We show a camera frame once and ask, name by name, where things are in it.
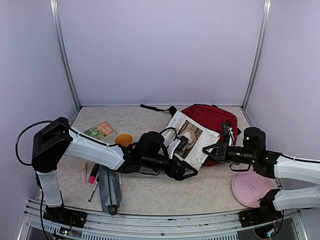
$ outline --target red bag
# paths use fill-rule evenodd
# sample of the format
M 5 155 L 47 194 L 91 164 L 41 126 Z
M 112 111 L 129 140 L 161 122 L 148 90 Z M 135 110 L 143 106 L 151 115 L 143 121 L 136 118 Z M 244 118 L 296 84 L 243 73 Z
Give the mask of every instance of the red bag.
M 146 106 L 143 104 L 141 104 L 140 106 L 146 109 L 157 111 L 157 112 L 169 111 L 172 116 L 177 111 L 177 109 L 174 106 L 171 106 L 169 109 L 165 109 L 165 110 L 156 108 L 154 106 Z M 237 117 L 232 113 L 225 111 L 223 109 L 220 109 L 217 106 L 214 106 L 214 105 L 210 106 L 205 104 L 194 104 L 182 110 L 181 112 L 187 115 L 192 120 L 196 121 L 198 124 L 202 125 L 203 127 L 219 133 L 220 134 L 219 142 L 225 141 L 224 137 L 221 135 L 222 134 L 221 124 L 224 124 L 227 121 L 229 121 L 230 127 L 232 128 L 232 131 L 233 131 L 234 141 L 235 142 L 237 141 L 237 136 L 238 136 L 237 123 L 238 122 L 237 122 Z M 217 164 L 217 162 L 207 157 L 203 165 L 213 166 L 215 164 Z

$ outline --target marble tabletop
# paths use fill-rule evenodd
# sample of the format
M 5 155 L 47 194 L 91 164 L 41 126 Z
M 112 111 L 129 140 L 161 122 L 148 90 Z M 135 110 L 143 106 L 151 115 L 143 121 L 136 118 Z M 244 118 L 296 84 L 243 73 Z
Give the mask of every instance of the marble tabletop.
M 242 133 L 237 144 L 242 145 L 243 131 L 249 124 L 239 107 L 222 107 L 236 115 Z M 156 112 L 139 106 L 83 107 L 73 126 L 85 131 L 108 122 L 117 134 L 130 133 L 137 141 L 148 131 L 160 132 L 171 119 L 168 112 Z M 91 202 L 92 184 L 80 183 L 83 159 L 64 156 L 58 164 L 58 180 L 64 204 L 101 211 L 99 190 Z M 94 163 L 87 162 L 87 178 Z M 192 215 L 245 209 L 234 196 L 231 181 L 235 172 L 229 164 L 203 166 L 197 176 L 175 181 L 164 173 L 159 176 L 138 173 L 122 174 L 122 200 L 119 213 L 137 215 Z

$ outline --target cup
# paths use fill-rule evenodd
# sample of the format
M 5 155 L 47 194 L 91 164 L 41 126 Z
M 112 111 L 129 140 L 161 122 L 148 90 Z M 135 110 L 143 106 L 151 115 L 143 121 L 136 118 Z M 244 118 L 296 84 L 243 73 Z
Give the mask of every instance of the cup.
M 127 147 L 128 145 L 134 142 L 134 136 L 127 132 L 120 133 L 117 136 L 115 136 L 113 142 L 115 144 L 121 144 L 122 146 Z

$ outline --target pink plate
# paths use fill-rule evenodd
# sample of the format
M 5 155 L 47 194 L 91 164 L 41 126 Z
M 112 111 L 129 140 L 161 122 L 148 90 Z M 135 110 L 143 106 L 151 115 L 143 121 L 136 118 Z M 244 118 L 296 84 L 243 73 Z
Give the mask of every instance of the pink plate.
M 231 185 L 236 199 L 249 208 L 259 208 L 259 199 L 274 188 L 270 179 L 253 171 L 238 172 L 234 175 Z

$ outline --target backpack strap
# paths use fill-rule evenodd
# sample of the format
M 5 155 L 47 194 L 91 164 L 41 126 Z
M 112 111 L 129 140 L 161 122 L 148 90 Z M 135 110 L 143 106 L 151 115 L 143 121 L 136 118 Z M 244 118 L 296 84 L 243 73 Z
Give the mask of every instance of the backpack strap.
M 160 108 L 157 108 L 155 106 L 147 106 L 147 105 L 144 105 L 144 104 L 141 104 L 140 107 L 144 108 L 144 109 L 149 109 L 149 110 L 153 110 L 153 111 L 156 111 L 156 112 L 166 112 L 166 111 L 169 111 L 169 113 L 171 114 L 171 116 L 173 117 L 175 115 L 175 113 L 177 112 L 177 109 L 176 107 L 174 106 L 171 106 L 169 107 L 168 109 L 160 109 Z

